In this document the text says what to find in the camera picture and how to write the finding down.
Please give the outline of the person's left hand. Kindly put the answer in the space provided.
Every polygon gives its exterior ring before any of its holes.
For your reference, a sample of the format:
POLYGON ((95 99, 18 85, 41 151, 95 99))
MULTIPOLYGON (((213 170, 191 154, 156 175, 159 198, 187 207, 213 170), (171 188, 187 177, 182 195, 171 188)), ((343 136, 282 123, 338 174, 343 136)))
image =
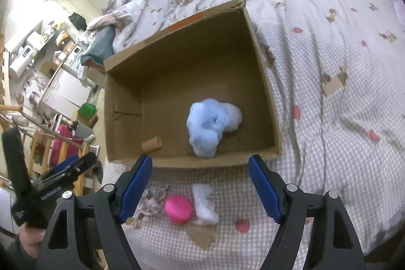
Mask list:
POLYGON ((32 227, 26 223, 21 226, 18 237, 22 249, 28 256, 37 259, 45 233, 45 229, 32 227))

